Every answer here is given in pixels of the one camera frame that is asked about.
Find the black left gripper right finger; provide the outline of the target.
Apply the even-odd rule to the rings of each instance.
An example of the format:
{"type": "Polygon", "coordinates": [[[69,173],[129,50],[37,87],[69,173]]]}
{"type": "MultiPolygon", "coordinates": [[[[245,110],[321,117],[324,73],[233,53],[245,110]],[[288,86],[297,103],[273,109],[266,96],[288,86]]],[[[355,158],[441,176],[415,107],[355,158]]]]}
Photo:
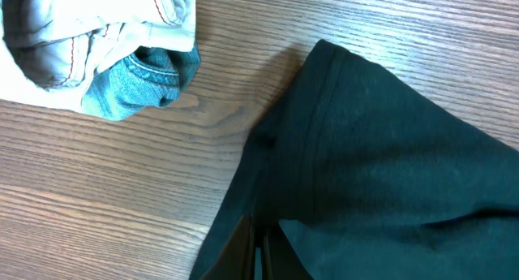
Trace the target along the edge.
{"type": "Polygon", "coordinates": [[[278,224],[263,237],[263,280],[313,280],[278,224]]]}

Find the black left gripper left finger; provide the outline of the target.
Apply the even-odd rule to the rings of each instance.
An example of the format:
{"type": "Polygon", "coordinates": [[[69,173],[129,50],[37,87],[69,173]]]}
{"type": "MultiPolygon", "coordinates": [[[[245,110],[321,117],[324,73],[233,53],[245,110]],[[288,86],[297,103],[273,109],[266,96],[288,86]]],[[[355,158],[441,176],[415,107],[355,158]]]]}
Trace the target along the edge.
{"type": "Polygon", "coordinates": [[[202,273],[203,280],[249,280],[255,273],[255,225],[250,215],[242,215],[231,226],[214,222],[208,237],[215,258],[202,273]]]}

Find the black t-shirt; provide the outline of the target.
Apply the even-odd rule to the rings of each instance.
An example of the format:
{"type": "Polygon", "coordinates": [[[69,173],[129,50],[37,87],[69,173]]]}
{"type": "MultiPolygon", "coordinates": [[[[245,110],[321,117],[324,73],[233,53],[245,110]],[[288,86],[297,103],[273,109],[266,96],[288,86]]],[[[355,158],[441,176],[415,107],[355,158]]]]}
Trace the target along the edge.
{"type": "MultiPolygon", "coordinates": [[[[254,278],[278,224],[313,279],[515,279],[518,152],[319,41],[248,136],[214,222],[242,215],[254,278]]],[[[216,256],[206,238],[194,279],[216,256]]]]}

